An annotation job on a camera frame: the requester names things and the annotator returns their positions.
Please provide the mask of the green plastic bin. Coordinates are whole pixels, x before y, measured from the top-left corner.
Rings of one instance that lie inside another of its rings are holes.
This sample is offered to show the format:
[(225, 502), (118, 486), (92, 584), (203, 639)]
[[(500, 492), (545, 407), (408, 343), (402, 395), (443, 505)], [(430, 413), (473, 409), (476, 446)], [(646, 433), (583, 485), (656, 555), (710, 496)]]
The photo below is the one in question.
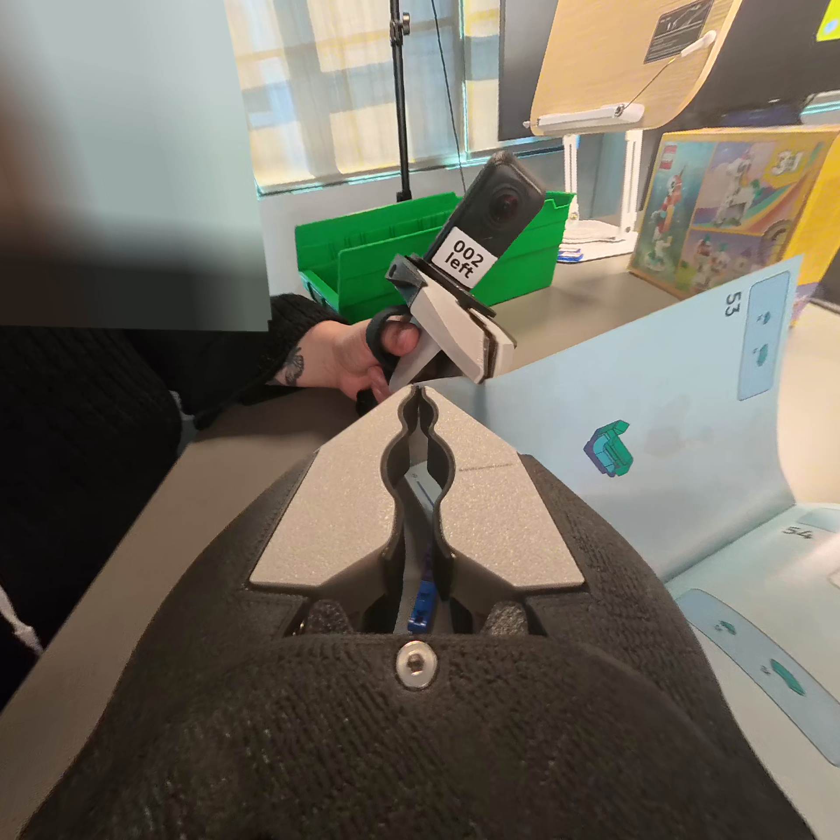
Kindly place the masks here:
[[(472, 290), (481, 303), (496, 305), (552, 283), (575, 199), (546, 193), (540, 213)], [(423, 255), (458, 203), (445, 192), (297, 226), (297, 267), (311, 299), (350, 322), (399, 305), (403, 299), (385, 277), (394, 256)]]

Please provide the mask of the light blue instruction booklet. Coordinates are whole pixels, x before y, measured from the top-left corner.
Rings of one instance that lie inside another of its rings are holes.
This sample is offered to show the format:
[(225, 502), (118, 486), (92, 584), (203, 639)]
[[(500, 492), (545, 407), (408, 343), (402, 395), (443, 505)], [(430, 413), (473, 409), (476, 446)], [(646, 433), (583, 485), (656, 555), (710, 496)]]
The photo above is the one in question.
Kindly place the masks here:
[(707, 645), (759, 756), (838, 781), (838, 505), (778, 450), (803, 258), (476, 385), (429, 382), (534, 456), (640, 553)]

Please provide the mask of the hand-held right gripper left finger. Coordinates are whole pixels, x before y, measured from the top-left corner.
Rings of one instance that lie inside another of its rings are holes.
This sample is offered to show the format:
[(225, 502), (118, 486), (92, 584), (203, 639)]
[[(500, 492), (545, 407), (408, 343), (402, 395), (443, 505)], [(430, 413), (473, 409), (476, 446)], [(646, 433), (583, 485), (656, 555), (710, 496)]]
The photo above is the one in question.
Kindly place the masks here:
[(403, 597), (405, 506), (421, 391), (409, 385), (320, 447), (248, 582), (342, 606), (363, 632), (391, 632)]

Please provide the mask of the wooden book stand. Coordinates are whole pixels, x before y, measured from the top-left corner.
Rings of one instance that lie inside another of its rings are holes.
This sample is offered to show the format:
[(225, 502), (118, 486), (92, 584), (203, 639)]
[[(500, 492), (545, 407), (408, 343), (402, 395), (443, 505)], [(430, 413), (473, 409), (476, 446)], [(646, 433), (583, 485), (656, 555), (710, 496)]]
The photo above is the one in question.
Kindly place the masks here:
[(586, 134), (624, 141), (618, 223), (570, 205), (561, 251), (586, 262), (631, 255), (643, 134), (680, 115), (697, 95), (725, 43), (740, 1), (558, 2), (530, 119), (540, 138), (561, 137), (563, 180), (578, 195), (578, 148)]

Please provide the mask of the black stand pole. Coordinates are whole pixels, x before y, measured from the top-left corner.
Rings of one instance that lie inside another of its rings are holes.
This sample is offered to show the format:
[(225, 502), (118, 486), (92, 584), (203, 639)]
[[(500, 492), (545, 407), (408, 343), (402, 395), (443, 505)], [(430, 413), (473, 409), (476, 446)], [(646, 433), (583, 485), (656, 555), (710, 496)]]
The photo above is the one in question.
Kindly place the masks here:
[(401, 11), (399, 1), (389, 1), (389, 36), (392, 48), (392, 68), (395, 90), (395, 115), (401, 185), (396, 193), (398, 203), (413, 198), (410, 183), (410, 155), (408, 152), (403, 44), (411, 30), (411, 18)]

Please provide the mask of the person's left hand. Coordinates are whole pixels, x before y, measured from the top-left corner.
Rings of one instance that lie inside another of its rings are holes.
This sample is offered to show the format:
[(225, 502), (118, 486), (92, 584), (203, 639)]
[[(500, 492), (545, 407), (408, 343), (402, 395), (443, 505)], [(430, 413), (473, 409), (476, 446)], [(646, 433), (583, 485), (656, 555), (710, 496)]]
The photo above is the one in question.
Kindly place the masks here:
[(366, 339), (368, 321), (314, 325), (292, 347), (270, 384), (334, 389), (354, 399), (371, 391), (381, 403), (391, 394), (388, 378)]

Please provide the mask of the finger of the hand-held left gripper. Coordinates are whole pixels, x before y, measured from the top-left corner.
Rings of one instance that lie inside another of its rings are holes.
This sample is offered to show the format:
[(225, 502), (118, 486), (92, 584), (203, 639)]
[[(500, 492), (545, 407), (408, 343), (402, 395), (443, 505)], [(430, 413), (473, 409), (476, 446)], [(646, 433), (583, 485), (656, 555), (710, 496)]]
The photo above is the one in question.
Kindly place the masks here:
[(486, 320), (485, 331), (489, 341), (485, 380), (489, 380), (512, 369), (517, 342), (494, 320)]
[(449, 291), (437, 284), (421, 288), (413, 300), (413, 319), (421, 330), (413, 352), (413, 376), (443, 352), (472, 382), (487, 378), (490, 334)]

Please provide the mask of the blue purple toy brick assembly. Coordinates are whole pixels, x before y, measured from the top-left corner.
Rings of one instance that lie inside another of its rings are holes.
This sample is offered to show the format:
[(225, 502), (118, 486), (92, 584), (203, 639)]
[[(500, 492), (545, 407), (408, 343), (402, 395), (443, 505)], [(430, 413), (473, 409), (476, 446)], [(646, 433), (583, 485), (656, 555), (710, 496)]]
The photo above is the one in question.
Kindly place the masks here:
[(426, 635), (434, 624), (438, 592), (434, 581), (434, 547), (429, 543), (423, 555), (421, 579), (406, 630), (411, 635)]

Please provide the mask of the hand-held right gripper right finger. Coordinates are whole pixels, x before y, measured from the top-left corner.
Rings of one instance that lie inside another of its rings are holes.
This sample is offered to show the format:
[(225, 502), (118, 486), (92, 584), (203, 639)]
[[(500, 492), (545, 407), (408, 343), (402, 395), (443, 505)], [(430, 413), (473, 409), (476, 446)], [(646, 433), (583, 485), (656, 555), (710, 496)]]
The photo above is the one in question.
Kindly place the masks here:
[(420, 388), (437, 593), (455, 632), (500, 602), (580, 592), (585, 577), (519, 452), (429, 385)]

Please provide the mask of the colourful toy set box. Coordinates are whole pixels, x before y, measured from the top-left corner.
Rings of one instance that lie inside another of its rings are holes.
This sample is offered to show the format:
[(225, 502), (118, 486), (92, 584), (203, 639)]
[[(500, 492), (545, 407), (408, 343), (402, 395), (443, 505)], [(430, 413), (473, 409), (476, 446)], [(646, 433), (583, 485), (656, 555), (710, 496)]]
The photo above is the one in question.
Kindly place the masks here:
[(791, 323), (839, 246), (839, 127), (666, 133), (628, 271), (687, 299), (801, 256)]

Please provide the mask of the person's left forearm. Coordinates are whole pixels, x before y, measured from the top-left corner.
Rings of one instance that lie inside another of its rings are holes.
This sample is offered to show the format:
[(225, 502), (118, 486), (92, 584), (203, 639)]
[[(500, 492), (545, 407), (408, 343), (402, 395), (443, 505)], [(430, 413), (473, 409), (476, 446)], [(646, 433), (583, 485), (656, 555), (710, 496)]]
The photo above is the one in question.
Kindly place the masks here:
[(305, 335), (325, 322), (349, 325), (336, 312), (285, 293), (271, 298), (264, 332), (185, 332), (174, 351), (170, 390), (186, 415), (203, 422), (271, 382)]

